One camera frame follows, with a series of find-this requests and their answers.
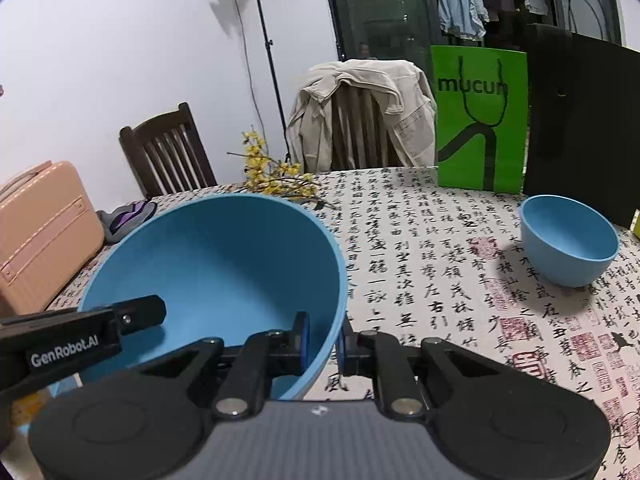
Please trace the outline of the pink small suitcase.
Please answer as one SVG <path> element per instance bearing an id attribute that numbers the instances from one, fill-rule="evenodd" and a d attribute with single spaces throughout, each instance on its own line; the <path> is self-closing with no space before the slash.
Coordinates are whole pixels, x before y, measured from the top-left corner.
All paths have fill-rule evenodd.
<path id="1" fill-rule="evenodd" d="M 65 160 L 2 183 L 0 230 L 4 318 L 46 310 L 104 243 L 79 174 Z"/>

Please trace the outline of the yellow flower branch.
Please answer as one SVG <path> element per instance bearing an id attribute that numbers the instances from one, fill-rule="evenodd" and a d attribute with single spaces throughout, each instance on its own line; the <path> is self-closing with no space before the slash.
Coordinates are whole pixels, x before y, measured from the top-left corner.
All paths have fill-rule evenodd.
<path id="1" fill-rule="evenodd" d="M 243 191 L 279 197 L 299 205 L 313 204 L 315 210 L 336 208 L 313 174 L 303 172 L 297 162 L 271 157 L 267 141 L 257 131 L 243 132 L 242 144 L 242 152 L 228 152 L 228 155 L 243 161 Z"/>

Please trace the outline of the small blue bowl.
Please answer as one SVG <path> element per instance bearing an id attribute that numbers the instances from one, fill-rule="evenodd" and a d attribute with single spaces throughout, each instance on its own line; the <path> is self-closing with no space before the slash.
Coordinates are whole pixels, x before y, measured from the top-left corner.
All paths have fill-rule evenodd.
<path id="1" fill-rule="evenodd" d="M 620 250 L 611 222 L 578 200 L 549 194 L 530 196 L 518 213 L 526 257 L 554 284 L 571 288 L 589 285 L 600 278 Z"/>

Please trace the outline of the black paper bag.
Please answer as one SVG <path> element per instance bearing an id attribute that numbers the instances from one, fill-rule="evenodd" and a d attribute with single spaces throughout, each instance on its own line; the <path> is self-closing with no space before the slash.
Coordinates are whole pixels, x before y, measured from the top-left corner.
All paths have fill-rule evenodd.
<path id="1" fill-rule="evenodd" d="M 523 191 L 578 200 L 628 228 L 639 208 L 640 54 L 550 25 L 526 34 Z"/>

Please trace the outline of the hanging blue shirt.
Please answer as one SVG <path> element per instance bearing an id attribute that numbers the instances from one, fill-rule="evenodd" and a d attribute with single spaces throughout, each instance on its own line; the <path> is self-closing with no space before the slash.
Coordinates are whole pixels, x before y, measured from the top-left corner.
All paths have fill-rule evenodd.
<path id="1" fill-rule="evenodd" d="M 489 21 L 483 0 L 438 0 L 440 29 L 460 39 L 480 42 Z"/>

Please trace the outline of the green mucun paper bag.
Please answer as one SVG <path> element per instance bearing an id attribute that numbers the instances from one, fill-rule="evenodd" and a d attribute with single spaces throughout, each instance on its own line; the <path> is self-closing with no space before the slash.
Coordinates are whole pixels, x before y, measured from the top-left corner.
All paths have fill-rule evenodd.
<path id="1" fill-rule="evenodd" d="M 526 54 L 434 46 L 438 184 L 521 191 L 528 127 Z"/>

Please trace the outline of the grey purple cloth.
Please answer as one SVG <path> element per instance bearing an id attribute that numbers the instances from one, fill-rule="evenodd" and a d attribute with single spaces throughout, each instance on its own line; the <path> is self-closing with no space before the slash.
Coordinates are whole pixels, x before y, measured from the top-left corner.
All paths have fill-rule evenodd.
<path id="1" fill-rule="evenodd" d="M 104 231 L 104 243 L 118 244 L 129 233 L 150 220 L 157 211 L 157 203 L 152 200 L 138 200 L 120 206 L 112 212 L 98 210 L 96 215 Z"/>

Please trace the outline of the black sliding glass door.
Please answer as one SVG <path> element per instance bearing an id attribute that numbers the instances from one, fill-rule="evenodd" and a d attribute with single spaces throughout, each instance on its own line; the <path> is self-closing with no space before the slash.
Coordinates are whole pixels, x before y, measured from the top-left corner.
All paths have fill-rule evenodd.
<path id="1" fill-rule="evenodd" d="M 489 15 L 480 42 L 440 29 L 438 0 L 329 0 L 341 60 L 378 58 L 411 61 L 431 68 L 431 47 L 488 47 L 521 50 L 526 28 L 546 24 L 602 39 L 624 41 L 616 0 L 546 0 L 547 15 L 531 14 L 524 0 L 483 0 Z"/>

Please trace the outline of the dark wooden chair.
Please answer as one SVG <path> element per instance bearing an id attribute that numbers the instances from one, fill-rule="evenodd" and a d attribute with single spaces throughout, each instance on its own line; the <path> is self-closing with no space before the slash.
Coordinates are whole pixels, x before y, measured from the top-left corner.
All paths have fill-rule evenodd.
<path id="1" fill-rule="evenodd" d="M 145 198 L 217 184 L 187 102 L 122 128 L 119 143 Z"/>

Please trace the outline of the chair with beige jacket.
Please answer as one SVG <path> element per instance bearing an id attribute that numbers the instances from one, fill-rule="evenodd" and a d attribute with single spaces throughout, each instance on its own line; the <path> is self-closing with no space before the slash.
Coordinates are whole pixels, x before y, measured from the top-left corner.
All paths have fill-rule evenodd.
<path id="1" fill-rule="evenodd" d="M 341 84 L 332 103 L 332 170 L 401 167 L 372 93 Z"/>

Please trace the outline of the large blue bowl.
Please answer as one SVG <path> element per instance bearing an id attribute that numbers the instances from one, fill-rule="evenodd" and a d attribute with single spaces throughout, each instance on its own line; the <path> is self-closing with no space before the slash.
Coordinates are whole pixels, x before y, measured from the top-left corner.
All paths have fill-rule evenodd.
<path id="1" fill-rule="evenodd" d="M 276 399 L 300 400 L 337 340 L 347 275 L 337 241 L 307 209 L 263 195 L 219 194 L 172 208 L 117 244 L 93 274 L 80 310 L 157 295 L 162 325 L 127 336 L 122 352 L 84 370 L 85 384 L 206 337 L 226 346 L 310 319 L 308 367 L 274 381 Z"/>

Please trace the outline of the lime green snack box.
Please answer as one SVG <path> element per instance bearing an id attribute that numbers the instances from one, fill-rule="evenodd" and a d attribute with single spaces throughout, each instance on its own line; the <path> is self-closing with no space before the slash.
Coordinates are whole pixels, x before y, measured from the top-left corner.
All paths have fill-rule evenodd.
<path id="1" fill-rule="evenodd" d="M 631 232 L 638 238 L 640 238 L 640 210 L 636 211 L 634 215 L 634 222 L 632 222 Z"/>

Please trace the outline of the beige jacket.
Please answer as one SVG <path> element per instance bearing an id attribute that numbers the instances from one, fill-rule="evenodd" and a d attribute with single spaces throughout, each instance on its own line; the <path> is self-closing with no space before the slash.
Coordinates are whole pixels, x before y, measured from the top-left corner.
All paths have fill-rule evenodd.
<path id="1" fill-rule="evenodd" d="M 286 128 L 293 162 L 307 172 L 431 167 L 436 101 L 409 61 L 349 60 L 314 66 Z"/>

